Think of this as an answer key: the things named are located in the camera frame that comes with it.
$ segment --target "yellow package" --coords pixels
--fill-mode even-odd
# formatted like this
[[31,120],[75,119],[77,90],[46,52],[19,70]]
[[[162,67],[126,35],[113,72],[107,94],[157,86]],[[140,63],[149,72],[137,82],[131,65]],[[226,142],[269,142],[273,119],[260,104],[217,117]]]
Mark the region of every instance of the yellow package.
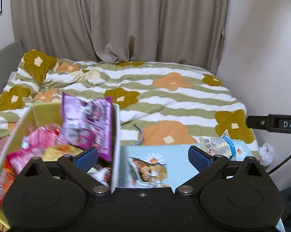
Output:
[[57,161],[57,159],[62,157],[64,154],[71,154],[72,156],[76,156],[82,152],[82,149],[71,145],[56,145],[46,149],[45,153],[42,155],[42,160]]

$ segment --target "gray headboard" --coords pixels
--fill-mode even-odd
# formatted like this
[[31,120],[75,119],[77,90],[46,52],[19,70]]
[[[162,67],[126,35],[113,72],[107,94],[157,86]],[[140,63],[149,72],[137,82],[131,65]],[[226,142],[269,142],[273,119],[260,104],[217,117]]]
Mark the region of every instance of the gray headboard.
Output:
[[23,55],[24,50],[20,40],[0,50],[0,94],[8,82],[11,72],[17,71]]

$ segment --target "white plastic bag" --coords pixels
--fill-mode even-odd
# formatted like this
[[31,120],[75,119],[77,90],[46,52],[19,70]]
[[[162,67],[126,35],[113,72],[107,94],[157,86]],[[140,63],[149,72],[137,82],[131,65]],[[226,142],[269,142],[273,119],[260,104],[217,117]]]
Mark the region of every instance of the white plastic bag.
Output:
[[265,143],[259,148],[259,162],[262,166],[266,167],[273,162],[273,146]]

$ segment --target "floral duvet cover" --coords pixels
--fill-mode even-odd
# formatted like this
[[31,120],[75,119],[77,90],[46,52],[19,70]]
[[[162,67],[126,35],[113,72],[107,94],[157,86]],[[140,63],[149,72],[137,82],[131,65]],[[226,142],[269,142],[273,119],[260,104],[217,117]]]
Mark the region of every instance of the floral duvet cover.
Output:
[[203,68],[163,62],[71,61],[38,50],[24,54],[0,95],[0,138],[9,135],[26,105],[59,102],[62,92],[89,101],[111,96],[119,104],[121,145],[140,137],[143,145],[197,143],[228,130],[258,158],[258,144],[246,124],[246,108]]

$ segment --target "curtain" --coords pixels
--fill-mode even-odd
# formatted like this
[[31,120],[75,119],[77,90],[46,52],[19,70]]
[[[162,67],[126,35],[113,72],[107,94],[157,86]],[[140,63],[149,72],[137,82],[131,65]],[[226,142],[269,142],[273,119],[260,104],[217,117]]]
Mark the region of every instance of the curtain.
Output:
[[215,73],[228,0],[11,0],[15,39],[72,60],[163,61]]

